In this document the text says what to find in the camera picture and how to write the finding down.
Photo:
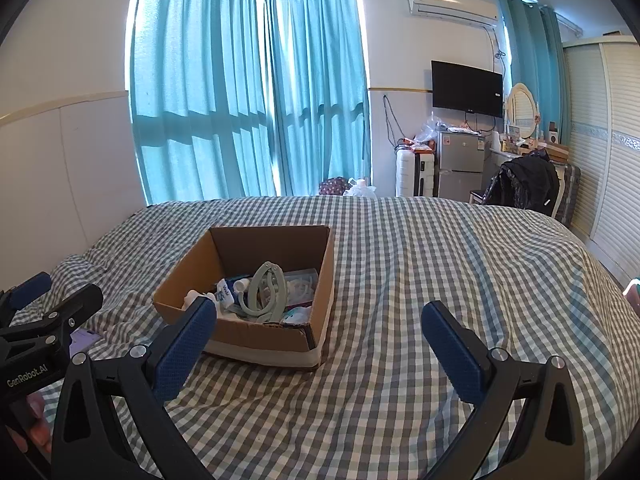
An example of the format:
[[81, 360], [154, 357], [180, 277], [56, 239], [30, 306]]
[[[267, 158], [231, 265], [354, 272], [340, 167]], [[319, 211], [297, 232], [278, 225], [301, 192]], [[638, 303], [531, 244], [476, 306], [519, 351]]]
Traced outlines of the person's left hand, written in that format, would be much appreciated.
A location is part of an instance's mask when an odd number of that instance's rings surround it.
[[12, 427], [6, 427], [6, 430], [22, 453], [26, 453], [33, 445], [48, 460], [51, 455], [52, 434], [44, 417], [45, 407], [46, 401], [40, 391], [12, 403], [11, 413], [17, 417], [25, 435], [22, 436]]

